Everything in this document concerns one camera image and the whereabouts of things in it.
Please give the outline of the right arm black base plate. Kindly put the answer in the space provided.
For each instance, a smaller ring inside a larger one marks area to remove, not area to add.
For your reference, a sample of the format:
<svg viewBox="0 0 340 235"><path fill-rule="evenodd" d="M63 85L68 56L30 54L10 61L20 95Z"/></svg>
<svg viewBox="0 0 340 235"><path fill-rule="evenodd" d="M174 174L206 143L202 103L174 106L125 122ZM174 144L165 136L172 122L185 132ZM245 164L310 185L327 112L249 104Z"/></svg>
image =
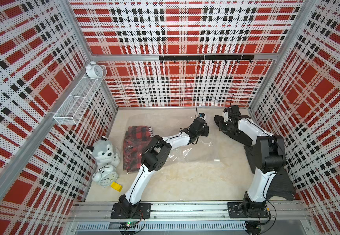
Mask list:
<svg viewBox="0 0 340 235"><path fill-rule="evenodd" d="M227 203L230 218L269 218L270 211L263 203Z"/></svg>

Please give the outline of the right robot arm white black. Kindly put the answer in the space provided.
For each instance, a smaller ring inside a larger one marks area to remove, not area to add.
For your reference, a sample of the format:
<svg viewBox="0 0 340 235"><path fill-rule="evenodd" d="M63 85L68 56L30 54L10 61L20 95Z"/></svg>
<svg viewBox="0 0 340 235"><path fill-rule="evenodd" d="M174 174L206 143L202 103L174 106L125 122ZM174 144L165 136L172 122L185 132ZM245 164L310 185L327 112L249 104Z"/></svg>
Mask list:
<svg viewBox="0 0 340 235"><path fill-rule="evenodd" d="M242 115L237 105L225 108L223 115L216 115L214 121L219 131L244 145L250 166L254 168L254 178L245 192L243 206L263 208L273 178L286 164L284 138L264 130L250 116Z"/></svg>

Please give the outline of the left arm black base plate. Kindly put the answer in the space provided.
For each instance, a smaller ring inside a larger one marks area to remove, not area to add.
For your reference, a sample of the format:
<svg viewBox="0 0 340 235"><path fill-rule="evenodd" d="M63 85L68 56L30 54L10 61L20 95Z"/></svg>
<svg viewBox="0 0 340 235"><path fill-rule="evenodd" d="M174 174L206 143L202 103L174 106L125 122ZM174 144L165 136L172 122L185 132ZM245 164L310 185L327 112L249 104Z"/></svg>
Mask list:
<svg viewBox="0 0 340 235"><path fill-rule="evenodd" d="M110 215L111 219L148 219L151 213L151 203L138 203L136 205L123 205L116 203L113 205Z"/></svg>

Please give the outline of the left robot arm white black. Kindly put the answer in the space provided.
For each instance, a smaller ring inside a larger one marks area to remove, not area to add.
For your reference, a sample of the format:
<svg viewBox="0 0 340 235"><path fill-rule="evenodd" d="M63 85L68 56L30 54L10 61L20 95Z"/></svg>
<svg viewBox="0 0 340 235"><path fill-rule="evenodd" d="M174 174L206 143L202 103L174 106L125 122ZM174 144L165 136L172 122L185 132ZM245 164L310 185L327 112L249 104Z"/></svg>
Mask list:
<svg viewBox="0 0 340 235"><path fill-rule="evenodd" d="M182 146L197 144L199 137L209 135L209 126L205 113L199 113L192 124L170 137L155 135L141 154L141 167L130 189L119 197L118 205L126 214L137 210L142 194L151 177L160 170L167 161L170 152Z"/></svg>

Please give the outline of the red black plaid shirt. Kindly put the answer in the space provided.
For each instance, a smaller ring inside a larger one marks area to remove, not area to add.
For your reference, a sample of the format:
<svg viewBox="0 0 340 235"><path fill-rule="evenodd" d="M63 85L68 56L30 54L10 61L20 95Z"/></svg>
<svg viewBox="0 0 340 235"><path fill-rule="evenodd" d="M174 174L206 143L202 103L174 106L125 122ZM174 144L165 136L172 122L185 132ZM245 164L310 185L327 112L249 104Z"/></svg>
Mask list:
<svg viewBox="0 0 340 235"><path fill-rule="evenodd" d="M141 166L141 154L153 138L150 126L130 126L123 140L123 169L127 172L138 171Z"/></svg>

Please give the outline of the clear plastic vacuum bag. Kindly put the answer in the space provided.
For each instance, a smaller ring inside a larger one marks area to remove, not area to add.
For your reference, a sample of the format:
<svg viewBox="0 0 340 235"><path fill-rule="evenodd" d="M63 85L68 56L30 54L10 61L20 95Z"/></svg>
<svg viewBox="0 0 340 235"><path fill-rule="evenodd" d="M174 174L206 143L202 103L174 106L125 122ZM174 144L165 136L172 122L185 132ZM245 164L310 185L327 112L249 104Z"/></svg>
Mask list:
<svg viewBox="0 0 340 235"><path fill-rule="evenodd" d="M118 173L127 173L123 169L123 140L125 132L130 126L150 126L153 129L153 135L161 137L170 137L179 133L180 129L189 127L194 120L194 115L159 115L159 114L138 114L127 119L125 125L120 129L121 140L118 142L120 152L120 165ZM207 114L205 120L209 126L209 136L199 137L197 144L190 144L173 149L165 163L165 167L176 164L206 163L222 166L232 166L244 156L244 149L241 144L233 141L228 136L219 131L214 121L214 115Z"/></svg>

